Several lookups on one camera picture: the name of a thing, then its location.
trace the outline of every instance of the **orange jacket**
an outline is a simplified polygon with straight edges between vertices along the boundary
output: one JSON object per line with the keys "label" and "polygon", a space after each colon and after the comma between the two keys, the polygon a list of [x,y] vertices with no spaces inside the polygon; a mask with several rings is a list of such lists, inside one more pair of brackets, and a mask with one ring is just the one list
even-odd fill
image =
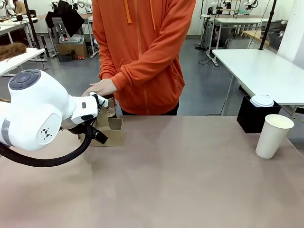
{"label": "orange jacket", "polygon": [[122,109],[164,114],[185,86],[179,51],[196,0],[93,0],[99,78],[112,78]]}

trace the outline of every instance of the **brown hair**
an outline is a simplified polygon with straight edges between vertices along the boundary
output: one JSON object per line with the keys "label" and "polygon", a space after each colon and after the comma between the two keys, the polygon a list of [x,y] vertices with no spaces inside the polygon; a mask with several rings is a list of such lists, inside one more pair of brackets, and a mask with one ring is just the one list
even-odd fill
{"label": "brown hair", "polygon": [[12,43],[0,46],[0,61],[26,53],[27,46],[21,43]]}

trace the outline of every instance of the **brown tabletop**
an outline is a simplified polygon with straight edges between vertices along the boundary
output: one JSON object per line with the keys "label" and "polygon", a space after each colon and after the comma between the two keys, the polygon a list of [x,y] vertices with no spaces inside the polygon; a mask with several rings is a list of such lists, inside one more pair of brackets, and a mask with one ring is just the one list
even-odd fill
{"label": "brown tabletop", "polygon": [[[302,228],[304,162],[284,140],[274,159],[235,117],[126,117],[123,147],[89,148],[33,168],[0,158],[2,228]],[[60,132],[32,156],[75,149]]]}
{"label": "brown tabletop", "polygon": [[[83,19],[88,19],[89,17],[92,16],[92,14],[79,14]],[[40,16],[37,16],[38,19],[45,19],[46,18],[46,14],[44,15],[40,15]]]}

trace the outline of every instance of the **white cup lid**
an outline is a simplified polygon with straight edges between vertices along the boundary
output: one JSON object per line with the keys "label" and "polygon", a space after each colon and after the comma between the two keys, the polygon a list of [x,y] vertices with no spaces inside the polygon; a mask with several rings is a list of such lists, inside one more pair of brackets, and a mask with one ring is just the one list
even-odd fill
{"label": "white cup lid", "polygon": [[250,99],[250,102],[255,107],[272,107],[274,106],[274,101],[267,95],[255,95]]}

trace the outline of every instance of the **paper cup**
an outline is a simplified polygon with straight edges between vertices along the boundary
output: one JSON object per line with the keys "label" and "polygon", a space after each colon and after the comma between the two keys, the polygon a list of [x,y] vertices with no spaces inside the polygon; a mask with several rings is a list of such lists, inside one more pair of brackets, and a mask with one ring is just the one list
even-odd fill
{"label": "paper cup", "polygon": [[272,158],[294,122],[285,116],[271,114],[265,117],[264,127],[257,143],[256,154],[261,158]]}

